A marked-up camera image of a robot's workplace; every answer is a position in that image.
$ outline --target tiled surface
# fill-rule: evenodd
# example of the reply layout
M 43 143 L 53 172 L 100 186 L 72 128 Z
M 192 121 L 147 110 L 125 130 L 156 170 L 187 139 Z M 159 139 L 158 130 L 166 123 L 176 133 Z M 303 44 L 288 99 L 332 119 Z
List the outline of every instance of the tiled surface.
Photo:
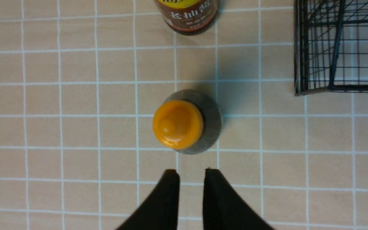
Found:
M 207 167 L 276 229 L 368 230 L 368 94 L 293 95 L 293 0 L 221 5 L 186 37 L 150 0 L 0 0 L 0 230 L 114 229 L 165 169 L 199 230 Z M 225 114 L 196 156 L 151 129 L 184 88 Z

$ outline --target wire basket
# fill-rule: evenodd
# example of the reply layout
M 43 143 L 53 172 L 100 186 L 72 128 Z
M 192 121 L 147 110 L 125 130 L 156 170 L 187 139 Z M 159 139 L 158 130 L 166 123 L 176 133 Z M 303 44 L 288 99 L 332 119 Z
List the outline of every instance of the wire basket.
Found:
M 295 0 L 295 93 L 368 92 L 368 0 Z

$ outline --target orange bottle cap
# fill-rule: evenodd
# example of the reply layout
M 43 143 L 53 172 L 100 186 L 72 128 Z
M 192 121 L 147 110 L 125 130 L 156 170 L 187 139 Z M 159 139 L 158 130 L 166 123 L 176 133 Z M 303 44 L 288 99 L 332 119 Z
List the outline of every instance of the orange bottle cap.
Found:
M 164 146 L 182 150 L 191 147 L 203 133 L 203 116 L 192 103 L 173 100 L 162 104 L 153 118 L 153 132 Z

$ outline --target soy sauce bottle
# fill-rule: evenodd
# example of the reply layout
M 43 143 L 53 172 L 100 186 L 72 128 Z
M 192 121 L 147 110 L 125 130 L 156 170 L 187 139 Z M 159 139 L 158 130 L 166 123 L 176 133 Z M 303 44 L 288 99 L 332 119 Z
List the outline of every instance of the soy sauce bottle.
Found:
M 198 35 L 214 21 L 219 0 L 153 0 L 168 26 L 182 35 Z
M 218 104 L 207 94 L 186 89 L 170 95 L 157 109 L 153 132 L 164 146 L 179 153 L 197 154 L 218 140 L 222 129 Z

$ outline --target yellow label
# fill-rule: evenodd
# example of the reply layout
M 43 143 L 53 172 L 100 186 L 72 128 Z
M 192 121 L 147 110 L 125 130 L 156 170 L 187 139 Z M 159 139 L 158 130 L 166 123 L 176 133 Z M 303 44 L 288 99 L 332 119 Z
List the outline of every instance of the yellow label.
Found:
M 184 9 L 194 4 L 202 1 L 202 0 L 158 0 L 165 6 L 175 8 L 175 9 Z

